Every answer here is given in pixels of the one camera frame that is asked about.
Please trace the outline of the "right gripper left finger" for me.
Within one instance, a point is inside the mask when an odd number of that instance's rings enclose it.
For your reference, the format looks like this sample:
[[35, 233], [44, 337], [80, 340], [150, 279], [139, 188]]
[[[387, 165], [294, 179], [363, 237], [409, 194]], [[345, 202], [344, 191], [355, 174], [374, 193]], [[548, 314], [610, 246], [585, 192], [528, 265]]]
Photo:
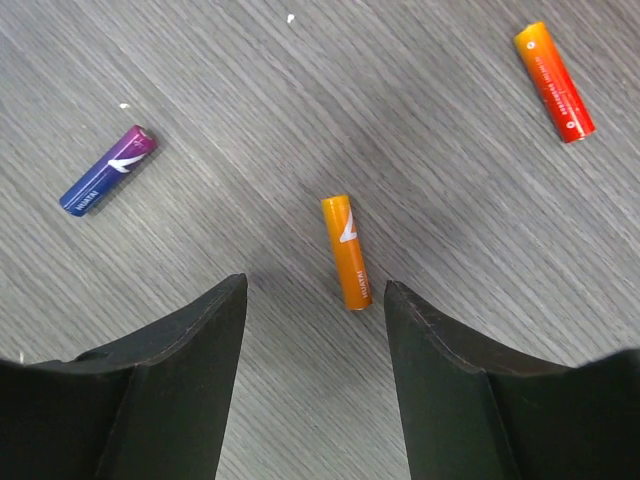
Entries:
[[1, 363], [5, 479], [212, 479], [247, 311], [234, 274], [75, 359]]

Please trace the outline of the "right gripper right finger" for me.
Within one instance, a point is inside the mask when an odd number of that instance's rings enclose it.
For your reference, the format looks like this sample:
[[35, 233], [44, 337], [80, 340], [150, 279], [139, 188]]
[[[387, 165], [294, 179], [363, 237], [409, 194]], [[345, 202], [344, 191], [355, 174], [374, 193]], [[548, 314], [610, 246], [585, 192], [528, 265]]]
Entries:
[[414, 479], [635, 479], [639, 353], [579, 367], [514, 350], [387, 283], [384, 315]]

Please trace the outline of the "orange yellow battery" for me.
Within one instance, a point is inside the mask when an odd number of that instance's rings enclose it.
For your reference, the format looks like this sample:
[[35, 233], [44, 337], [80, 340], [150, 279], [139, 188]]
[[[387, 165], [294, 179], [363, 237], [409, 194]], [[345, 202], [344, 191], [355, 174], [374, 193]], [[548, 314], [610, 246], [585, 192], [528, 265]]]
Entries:
[[364, 310], [372, 304], [372, 293], [350, 199], [333, 196], [323, 199], [321, 206], [346, 308]]

